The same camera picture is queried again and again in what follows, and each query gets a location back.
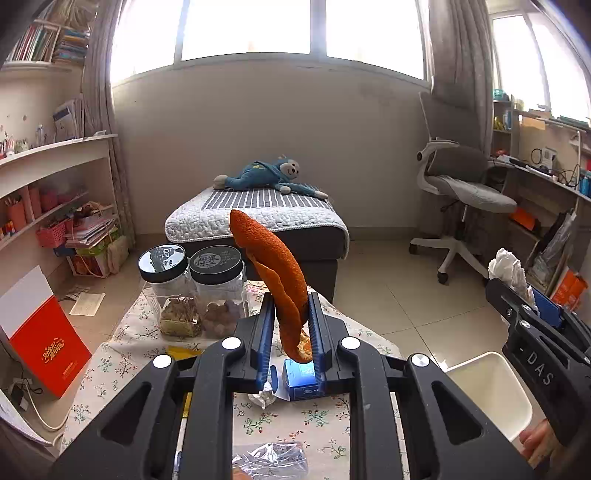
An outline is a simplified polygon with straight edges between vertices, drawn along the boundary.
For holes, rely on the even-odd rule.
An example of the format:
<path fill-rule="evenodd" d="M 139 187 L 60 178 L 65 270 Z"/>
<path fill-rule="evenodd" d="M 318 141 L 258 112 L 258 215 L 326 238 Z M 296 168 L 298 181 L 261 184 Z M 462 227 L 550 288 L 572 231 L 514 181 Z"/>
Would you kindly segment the person left hand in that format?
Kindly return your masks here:
<path fill-rule="evenodd" d="M 232 480 L 252 480 L 252 477 L 250 477 L 249 474 L 247 474 L 241 468 L 233 467 Z"/>

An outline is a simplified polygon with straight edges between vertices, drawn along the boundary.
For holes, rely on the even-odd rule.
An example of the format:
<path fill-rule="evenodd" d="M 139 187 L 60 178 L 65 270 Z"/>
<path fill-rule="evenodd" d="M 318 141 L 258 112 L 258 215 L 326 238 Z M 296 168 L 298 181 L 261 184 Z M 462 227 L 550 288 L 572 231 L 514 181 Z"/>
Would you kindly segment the person right hand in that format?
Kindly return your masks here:
<path fill-rule="evenodd" d="M 522 456 L 532 468 L 540 466 L 545 460 L 551 460 L 563 450 L 552 426 L 547 419 L 536 427 L 528 427 L 519 434 Z"/>

